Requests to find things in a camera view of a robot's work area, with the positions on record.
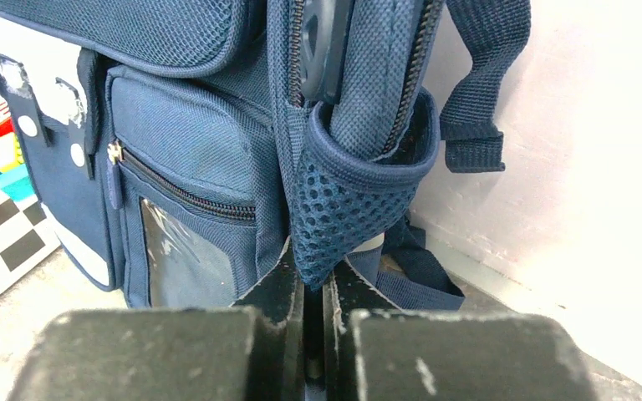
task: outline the shoulder strap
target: shoulder strap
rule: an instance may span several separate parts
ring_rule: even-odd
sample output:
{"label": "shoulder strap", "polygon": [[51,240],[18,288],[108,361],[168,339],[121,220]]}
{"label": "shoulder strap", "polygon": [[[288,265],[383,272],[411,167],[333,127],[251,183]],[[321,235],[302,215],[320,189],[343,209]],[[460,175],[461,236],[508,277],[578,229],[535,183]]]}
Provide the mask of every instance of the shoulder strap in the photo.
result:
{"label": "shoulder strap", "polygon": [[530,35],[530,0],[446,0],[471,54],[471,72],[441,111],[446,166],[453,173],[503,171],[503,133],[493,124],[498,91]]}
{"label": "shoulder strap", "polygon": [[392,256],[407,278],[379,272],[375,286],[404,309],[459,309],[464,294],[435,256],[425,249],[425,233],[402,218],[385,233],[383,254]]}

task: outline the navy blue backpack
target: navy blue backpack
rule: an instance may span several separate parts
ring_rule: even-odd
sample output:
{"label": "navy blue backpack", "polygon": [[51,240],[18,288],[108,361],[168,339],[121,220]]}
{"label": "navy blue backpack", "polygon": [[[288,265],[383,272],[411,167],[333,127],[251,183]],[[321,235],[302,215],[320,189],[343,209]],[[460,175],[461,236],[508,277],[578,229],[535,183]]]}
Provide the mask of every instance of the navy blue backpack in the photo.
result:
{"label": "navy blue backpack", "polygon": [[228,306],[291,246],[311,290],[345,259],[399,307],[456,310],[405,214],[440,140],[452,172],[504,169],[492,117],[530,4],[446,0],[473,67],[440,114],[421,84],[444,6],[0,0],[0,18],[81,47],[77,79],[50,83],[66,119],[8,53],[0,95],[64,249],[131,307]]}

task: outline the white wall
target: white wall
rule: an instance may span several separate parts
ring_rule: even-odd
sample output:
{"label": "white wall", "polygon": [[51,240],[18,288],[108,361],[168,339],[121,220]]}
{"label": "white wall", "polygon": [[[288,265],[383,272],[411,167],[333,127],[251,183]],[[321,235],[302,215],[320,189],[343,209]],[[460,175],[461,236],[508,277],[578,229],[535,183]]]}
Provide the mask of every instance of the white wall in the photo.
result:
{"label": "white wall", "polygon": [[[434,237],[563,307],[586,352],[642,383],[641,10],[532,0],[496,114],[507,171],[452,175],[440,160],[412,210]],[[438,38],[425,86],[444,104],[471,59],[449,18]]]}

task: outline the front pocket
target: front pocket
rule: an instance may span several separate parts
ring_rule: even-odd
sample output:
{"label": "front pocket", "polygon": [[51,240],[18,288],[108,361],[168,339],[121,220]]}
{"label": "front pocket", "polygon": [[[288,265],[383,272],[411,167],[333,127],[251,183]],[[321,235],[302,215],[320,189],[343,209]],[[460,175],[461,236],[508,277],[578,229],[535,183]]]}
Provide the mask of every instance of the front pocket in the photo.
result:
{"label": "front pocket", "polygon": [[[150,305],[142,199],[227,255],[235,296],[272,270],[287,238],[271,129],[243,104],[197,85],[125,66],[108,74],[112,135],[107,141],[109,153],[121,158],[108,162],[110,199],[125,214],[130,272],[125,285],[143,288],[130,291],[132,306]],[[227,286],[230,280],[221,282]],[[196,305],[224,305],[196,298],[205,295],[191,291],[186,297]]]}
{"label": "front pocket", "polygon": [[125,223],[125,295],[132,307],[224,307],[257,278],[255,210],[177,187],[112,144],[113,203]]}

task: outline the mesh side pocket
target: mesh side pocket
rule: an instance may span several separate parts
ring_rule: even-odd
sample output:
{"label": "mesh side pocket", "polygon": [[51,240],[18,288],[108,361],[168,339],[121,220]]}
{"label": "mesh side pocket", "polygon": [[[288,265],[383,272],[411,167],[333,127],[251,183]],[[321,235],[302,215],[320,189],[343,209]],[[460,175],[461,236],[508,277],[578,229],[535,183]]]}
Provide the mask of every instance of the mesh side pocket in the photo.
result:
{"label": "mesh side pocket", "polygon": [[342,149],[324,128],[329,111],[319,104],[310,117],[291,207],[294,257],[313,289],[323,285],[344,255],[405,214],[438,147],[436,111],[428,93],[417,100],[405,135],[411,145],[398,164],[360,160]]}

